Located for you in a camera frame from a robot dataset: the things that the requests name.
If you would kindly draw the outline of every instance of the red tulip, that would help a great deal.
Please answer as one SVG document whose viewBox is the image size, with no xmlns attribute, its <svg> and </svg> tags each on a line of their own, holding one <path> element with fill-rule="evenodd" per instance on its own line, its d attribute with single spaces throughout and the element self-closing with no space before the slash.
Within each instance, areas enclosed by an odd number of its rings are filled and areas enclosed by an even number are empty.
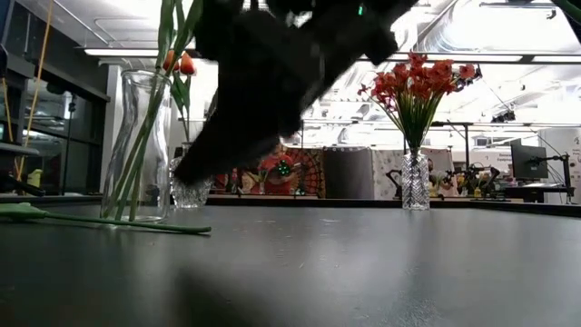
<svg viewBox="0 0 581 327">
<path fill-rule="evenodd" d="M 165 57 L 165 61 L 163 62 L 163 69 L 164 70 L 167 71 L 170 69 L 170 64 L 172 64 L 174 56 L 175 56 L 175 52 L 173 50 L 168 51 L 167 56 Z M 175 66 L 173 67 L 173 70 L 176 71 L 179 69 L 180 69 L 180 64 L 176 61 Z"/>
<path fill-rule="evenodd" d="M 180 72 L 187 75 L 196 74 L 196 68 L 193 66 L 193 59 L 186 52 L 182 55 L 182 66 L 180 67 Z"/>
</svg>

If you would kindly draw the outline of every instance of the dark table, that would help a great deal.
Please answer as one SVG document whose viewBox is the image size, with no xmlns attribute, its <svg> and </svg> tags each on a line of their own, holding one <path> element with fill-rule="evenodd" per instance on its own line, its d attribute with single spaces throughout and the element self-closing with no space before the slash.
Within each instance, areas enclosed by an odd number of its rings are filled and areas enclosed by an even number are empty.
<svg viewBox="0 0 581 327">
<path fill-rule="evenodd" d="M 205 207 L 171 222 L 214 231 L 0 224 L 0 326 L 581 323 L 574 219 Z"/>
</svg>

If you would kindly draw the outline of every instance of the computer monitor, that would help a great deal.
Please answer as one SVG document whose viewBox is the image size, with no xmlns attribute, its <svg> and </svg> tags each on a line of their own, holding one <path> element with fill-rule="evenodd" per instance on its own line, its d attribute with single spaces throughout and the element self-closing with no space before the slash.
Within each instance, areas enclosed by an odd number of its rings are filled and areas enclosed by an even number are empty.
<svg viewBox="0 0 581 327">
<path fill-rule="evenodd" d="M 548 178 L 547 162 L 535 162 L 535 158 L 547 157 L 547 149 L 540 146 L 510 145 L 512 173 L 518 179 Z"/>
</svg>

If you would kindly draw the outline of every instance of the crystal vase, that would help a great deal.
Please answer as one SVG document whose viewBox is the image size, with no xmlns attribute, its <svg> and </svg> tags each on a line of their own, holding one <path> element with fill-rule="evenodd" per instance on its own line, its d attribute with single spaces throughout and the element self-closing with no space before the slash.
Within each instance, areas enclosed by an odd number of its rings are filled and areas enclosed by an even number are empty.
<svg viewBox="0 0 581 327">
<path fill-rule="evenodd" d="M 123 120 L 107 169 L 101 216 L 159 222 L 170 209 L 171 81 L 139 70 L 124 71 L 122 81 Z"/>
<path fill-rule="evenodd" d="M 401 165 L 401 201 L 407 210 L 429 209 L 428 158 L 418 148 L 403 156 Z"/>
<path fill-rule="evenodd" d="M 173 177 L 173 170 L 188 152 L 188 148 L 190 148 L 190 144 L 183 143 L 182 150 L 180 151 L 181 155 L 173 158 L 170 166 L 170 183 L 172 186 L 173 204 L 176 209 L 192 209 L 205 205 L 213 184 L 213 179 L 209 178 L 203 182 L 187 186 Z"/>
</svg>

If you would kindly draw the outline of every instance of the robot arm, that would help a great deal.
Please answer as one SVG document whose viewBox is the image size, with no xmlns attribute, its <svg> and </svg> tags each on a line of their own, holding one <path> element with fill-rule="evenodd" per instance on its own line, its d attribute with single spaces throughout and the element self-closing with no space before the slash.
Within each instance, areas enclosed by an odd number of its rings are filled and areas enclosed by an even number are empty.
<svg viewBox="0 0 581 327">
<path fill-rule="evenodd" d="M 391 25 L 416 0 L 202 0 L 196 49 L 219 65 L 216 110 L 175 176 L 196 183 L 269 153 L 359 58 L 380 64 L 398 50 Z M 301 27 L 289 14 L 312 12 Z"/>
</svg>

